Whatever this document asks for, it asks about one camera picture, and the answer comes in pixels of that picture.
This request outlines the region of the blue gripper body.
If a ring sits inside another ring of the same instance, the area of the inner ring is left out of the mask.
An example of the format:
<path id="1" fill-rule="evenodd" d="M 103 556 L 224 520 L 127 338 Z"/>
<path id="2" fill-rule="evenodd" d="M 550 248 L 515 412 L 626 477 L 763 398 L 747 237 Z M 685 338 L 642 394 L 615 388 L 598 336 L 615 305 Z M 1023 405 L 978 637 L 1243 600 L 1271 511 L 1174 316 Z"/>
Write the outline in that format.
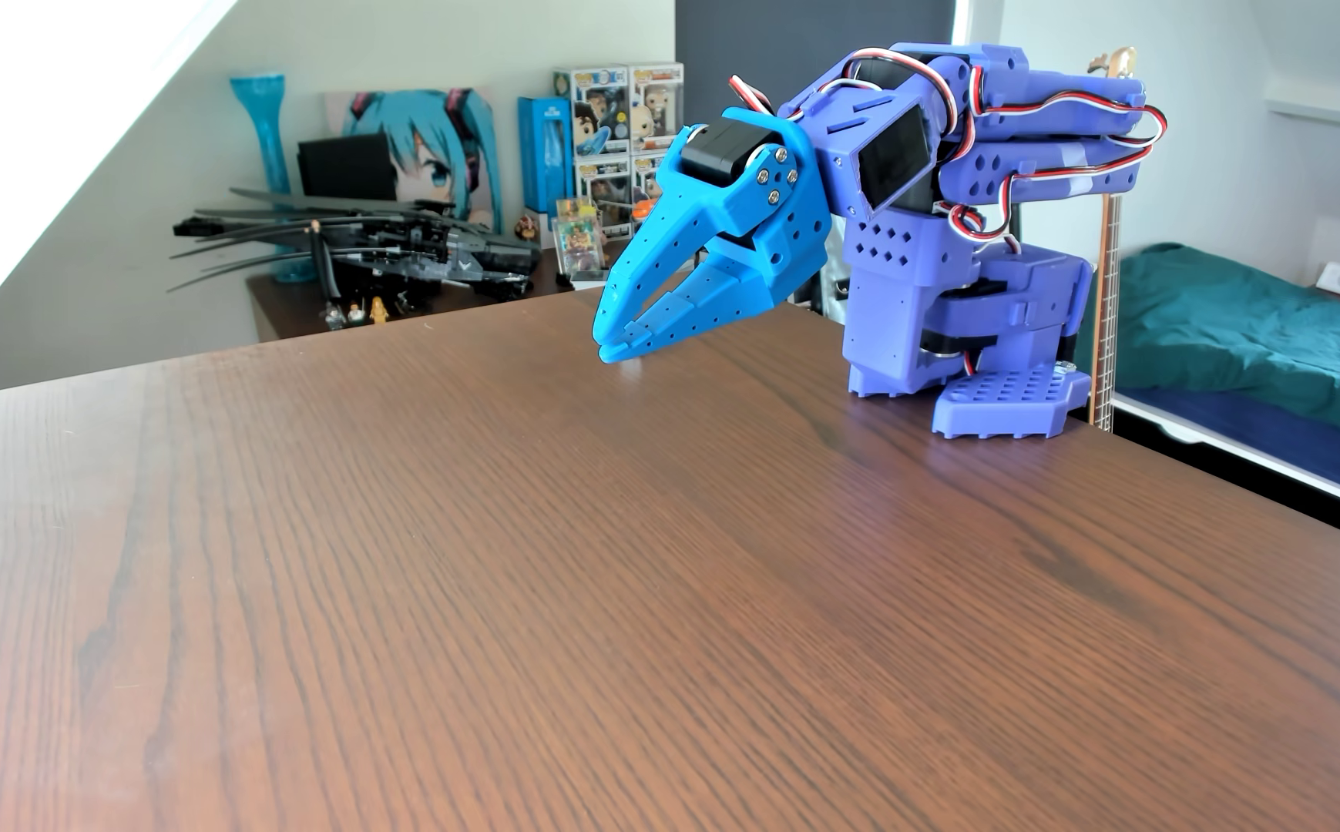
<path id="1" fill-rule="evenodd" d="M 681 208 L 704 238 L 750 238 L 775 217 L 821 220 L 825 200 L 813 145 L 791 121 L 725 109 L 681 130 Z"/>

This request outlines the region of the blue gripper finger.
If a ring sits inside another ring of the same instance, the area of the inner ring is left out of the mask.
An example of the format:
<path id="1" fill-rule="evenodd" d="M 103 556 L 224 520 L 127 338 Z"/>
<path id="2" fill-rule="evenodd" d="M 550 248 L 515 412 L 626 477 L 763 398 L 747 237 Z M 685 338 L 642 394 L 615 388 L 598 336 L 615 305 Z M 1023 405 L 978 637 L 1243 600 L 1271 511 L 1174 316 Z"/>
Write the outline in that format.
<path id="1" fill-rule="evenodd" d="M 750 244 L 643 225 L 620 255 L 620 360 L 773 309 L 827 263 L 827 225 L 762 226 Z"/>
<path id="2" fill-rule="evenodd" d="M 657 206 L 653 208 L 643 225 L 653 228 L 690 225 L 691 218 L 695 217 L 694 212 L 681 208 L 679 159 L 679 146 L 675 146 L 667 159 L 661 163 L 661 200 L 658 200 Z M 792 218 L 792 216 L 787 218 L 775 217 L 754 229 L 758 230 L 762 226 L 785 230 L 785 228 L 791 226 L 800 228 L 801 222 Z M 738 240 L 744 247 L 750 244 L 750 238 L 734 240 Z M 594 315 L 594 342 L 599 346 L 600 360 L 604 360 L 604 363 L 620 363 L 620 257 L 612 264 L 612 271 L 608 271 L 598 312 Z"/>

